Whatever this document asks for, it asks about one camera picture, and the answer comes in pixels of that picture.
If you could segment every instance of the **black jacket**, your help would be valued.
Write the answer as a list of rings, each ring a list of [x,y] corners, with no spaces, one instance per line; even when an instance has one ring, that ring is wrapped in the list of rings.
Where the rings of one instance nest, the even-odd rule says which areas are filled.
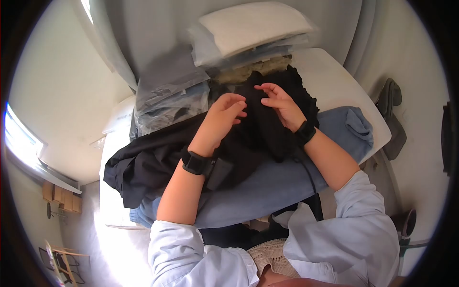
[[[262,76],[253,72],[235,93],[247,99],[247,117],[234,126],[221,141],[214,156],[230,161],[234,168],[219,187],[232,187],[257,168],[266,157],[282,162],[297,146],[295,136],[279,121],[274,109],[263,106],[266,97],[254,85],[274,83],[282,87],[303,111],[308,121],[319,126],[316,99],[303,88],[297,70]],[[206,113],[173,124],[132,141],[113,155],[105,165],[104,181],[123,198],[124,207],[136,208],[147,193],[160,196],[180,160],[180,151],[193,139]]]

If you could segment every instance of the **hand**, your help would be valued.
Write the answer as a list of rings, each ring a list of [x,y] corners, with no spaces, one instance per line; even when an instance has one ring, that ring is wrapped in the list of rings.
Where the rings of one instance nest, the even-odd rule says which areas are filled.
[[[202,157],[211,157],[231,127],[241,122],[236,117],[244,118],[247,116],[247,113],[242,111],[245,107],[247,107],[246,98],[243,96],[232,93],[221,95],[207,112],[195,137],[188,146],[188,151]]]
[[[272,83],[264,83],[261,86],[255,85],[254,88],[263,90],[268,95],[268,98],[261,99],[261,103],[276,110],[284,127],[293,133],[301,127],[306,117],[293,99],[281,87]]]

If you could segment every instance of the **cardboard box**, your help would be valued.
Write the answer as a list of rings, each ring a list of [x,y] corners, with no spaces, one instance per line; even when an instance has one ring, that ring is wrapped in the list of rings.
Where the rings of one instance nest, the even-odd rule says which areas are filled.
[[[73,192],[64,189],[64,205],[65,211],[73,211]]]
[[[54,187],[54,196],[53,196],[53,202],[55,203],[64,203],[64,194],[65,194],[65,189],[63,189],[60,186],[55,186]]]
[[[54,191],[54,184],[50,183],[49,181],[46,181],[43,183],[43,186],[41,188],[41,191],[43,193],[43,199],[52,202],[53,201],[53,191]]]
[[[82,207],[83,207],[82,205],[83,205],[82,198],[76,195],[73,195],[73,212],[81,213]]]

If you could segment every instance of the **light blue shirt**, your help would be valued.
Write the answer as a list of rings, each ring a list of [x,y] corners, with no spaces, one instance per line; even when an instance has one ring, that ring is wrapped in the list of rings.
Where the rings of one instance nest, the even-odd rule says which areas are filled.
[[[301,277],[329,283],[387,286],[398,267],[399,244],[384,198],[357,172],[335,192],[336,218],[317,222],[299,203],[274,220],[288,227],[284,255]],[[254,287],[257,267],[242,248],[204,245],[191,225],[155,221],[148,259],[153,286]]]

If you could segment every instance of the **floor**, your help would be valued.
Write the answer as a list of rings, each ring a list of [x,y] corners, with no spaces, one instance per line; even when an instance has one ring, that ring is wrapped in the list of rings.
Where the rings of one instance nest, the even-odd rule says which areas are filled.
[[[386,213],[397,213],[400,207],[383,155],[376,153],[361,168],[384,196]],[[81,277],[85,280],[84,286],[148,286],[152,278],[147,262],[149,230],[123,230],[105,226],[99,212],[98,181],[83,186],[82,194],[83,213],[68,214],[68,218],[61,222],[61,231],[65,247],[90,255],[90,264],[86,258],[77,258]],[[333,191],[322,191],[320,198],[324,218],[335,217]],[[250,225],[260,230],[266,223],[252,220]]]

